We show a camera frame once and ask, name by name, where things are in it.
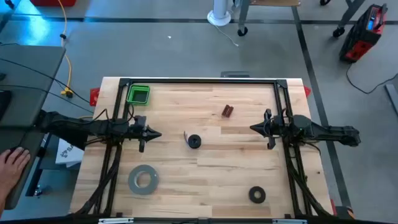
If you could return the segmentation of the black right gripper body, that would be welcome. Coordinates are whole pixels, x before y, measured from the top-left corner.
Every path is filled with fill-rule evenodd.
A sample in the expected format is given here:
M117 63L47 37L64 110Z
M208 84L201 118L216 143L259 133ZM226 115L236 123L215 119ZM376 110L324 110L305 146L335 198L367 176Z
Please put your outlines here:
M269 142L267 143L268 149L273 149L275 146L276 138L283 138L284 133L284 116L283 115L272 115L271 109L266 109L264 113L264 124L263 131L265 133L265 137L268 138Z

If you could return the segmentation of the white printed bag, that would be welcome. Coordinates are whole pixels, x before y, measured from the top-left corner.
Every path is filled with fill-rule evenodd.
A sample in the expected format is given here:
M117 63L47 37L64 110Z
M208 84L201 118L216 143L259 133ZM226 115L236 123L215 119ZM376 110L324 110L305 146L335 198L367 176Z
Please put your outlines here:
M59 139L55 163L56 165L72 167L82 161L83 155L84 150L71 145L63 139Z

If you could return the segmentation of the green plastic bin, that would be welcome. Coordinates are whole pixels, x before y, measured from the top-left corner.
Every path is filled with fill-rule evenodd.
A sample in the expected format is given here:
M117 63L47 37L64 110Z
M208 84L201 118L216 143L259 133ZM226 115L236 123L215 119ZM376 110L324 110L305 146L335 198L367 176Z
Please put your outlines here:
M131 85L127 94L127 102L134 105L146 105L149 101L150 87L147 85Z

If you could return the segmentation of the grey wheeled cart leg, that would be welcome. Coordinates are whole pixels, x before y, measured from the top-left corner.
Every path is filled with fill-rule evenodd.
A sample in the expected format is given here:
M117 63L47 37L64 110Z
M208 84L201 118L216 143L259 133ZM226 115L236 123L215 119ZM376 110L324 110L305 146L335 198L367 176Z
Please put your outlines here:
M345 25L348 24L348 22L355 15L358 9L363 5L365 0L344 0L344 2L348 6L348 8L343 14L340 21L337 23L336 29L332 33L333 37L335 38L339 38L345 33Z

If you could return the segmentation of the silver metal bracket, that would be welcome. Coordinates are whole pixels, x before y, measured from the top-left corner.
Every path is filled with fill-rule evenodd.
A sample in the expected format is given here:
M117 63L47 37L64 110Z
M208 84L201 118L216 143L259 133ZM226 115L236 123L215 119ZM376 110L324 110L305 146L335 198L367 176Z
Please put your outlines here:
M308 221L301 219L276 218L272 219L272 224L308 224Z
M101 218L98 220L98 224L130 224L134 223L134 218Z

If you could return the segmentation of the red box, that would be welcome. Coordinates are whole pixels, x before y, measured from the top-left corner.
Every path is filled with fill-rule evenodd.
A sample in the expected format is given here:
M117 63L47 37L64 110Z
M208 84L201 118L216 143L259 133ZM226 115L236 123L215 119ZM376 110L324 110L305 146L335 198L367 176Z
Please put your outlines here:
M29 0L34 6L63 6L72 7L75 5L76 0Z

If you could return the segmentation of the red and black toolbox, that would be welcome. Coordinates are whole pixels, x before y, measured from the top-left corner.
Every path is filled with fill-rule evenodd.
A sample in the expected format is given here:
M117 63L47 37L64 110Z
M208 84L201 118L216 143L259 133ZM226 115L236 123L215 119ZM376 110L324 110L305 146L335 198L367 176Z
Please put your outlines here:
M341 61L355 63L380 39L386 25L387 4L372 4L356 21L339 52Z

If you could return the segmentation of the grey desk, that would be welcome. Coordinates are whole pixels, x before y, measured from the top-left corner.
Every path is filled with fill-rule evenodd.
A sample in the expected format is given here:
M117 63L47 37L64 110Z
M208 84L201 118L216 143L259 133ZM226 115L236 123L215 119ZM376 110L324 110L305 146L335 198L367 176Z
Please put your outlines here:
M9 90L11 100L0 118L0 153L21 146L30 153L17 185L9 193L5 209L16 207L44 137L32 130L53 79L65 55L63 47L33 45L0 46L0 90Z

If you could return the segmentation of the wheeled cart with wood top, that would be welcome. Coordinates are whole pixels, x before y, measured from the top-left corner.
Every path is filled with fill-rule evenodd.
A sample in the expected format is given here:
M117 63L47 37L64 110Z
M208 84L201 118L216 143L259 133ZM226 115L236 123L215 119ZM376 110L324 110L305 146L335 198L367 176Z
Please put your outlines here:
M233 0L233 3L234 6L240 8L237 34L240 37L243 37L248 32L248 28L245 26L245 23L250 6L299 6L300 0Z

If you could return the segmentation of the person's forearm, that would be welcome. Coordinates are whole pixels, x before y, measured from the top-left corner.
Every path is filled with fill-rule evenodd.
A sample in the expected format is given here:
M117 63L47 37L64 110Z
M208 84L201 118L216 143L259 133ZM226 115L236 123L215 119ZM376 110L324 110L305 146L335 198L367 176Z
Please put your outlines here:
M0 188L0 218L4 212L6 200L7 200L7 197L9 195L10 191L11 190L8 187Z

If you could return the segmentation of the black metal table frame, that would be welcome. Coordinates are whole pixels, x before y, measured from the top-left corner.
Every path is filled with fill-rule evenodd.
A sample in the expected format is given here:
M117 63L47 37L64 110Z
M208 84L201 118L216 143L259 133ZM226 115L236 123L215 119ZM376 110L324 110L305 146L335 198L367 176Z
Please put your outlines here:
M136 140L123 143L112 213L148 218L281 218L293 214L284 148L249 127L276 114L264 82L212 79L147 81L149 103L136 114L162 136L141 153ZM229 118L221 113L234 107Z

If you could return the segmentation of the person's hand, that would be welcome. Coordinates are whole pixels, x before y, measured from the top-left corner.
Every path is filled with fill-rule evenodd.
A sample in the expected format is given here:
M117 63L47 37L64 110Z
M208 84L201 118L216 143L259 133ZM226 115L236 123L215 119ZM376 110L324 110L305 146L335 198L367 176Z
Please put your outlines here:
M29 161L29 151L23 147L17 147L13 151L7 149L0 154L0 197L7 197Z

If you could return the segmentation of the white pole base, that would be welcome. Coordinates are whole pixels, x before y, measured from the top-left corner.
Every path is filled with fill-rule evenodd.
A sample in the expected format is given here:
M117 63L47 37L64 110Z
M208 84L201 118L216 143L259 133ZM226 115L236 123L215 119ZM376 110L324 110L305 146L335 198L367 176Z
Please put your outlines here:
M213 0L213 8L207 15L210 24L222 27L231 21L231 13L228 8L228 0Z

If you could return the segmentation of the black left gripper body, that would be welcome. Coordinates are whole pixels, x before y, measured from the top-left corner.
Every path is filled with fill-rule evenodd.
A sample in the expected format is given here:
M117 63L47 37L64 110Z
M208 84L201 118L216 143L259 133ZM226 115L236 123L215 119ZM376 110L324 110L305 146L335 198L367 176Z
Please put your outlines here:
M139 141L139 152L143 153L146 142L148 141L148 133L145 116L135 116L134 124L130 125L123 136L125 139L137 139Z

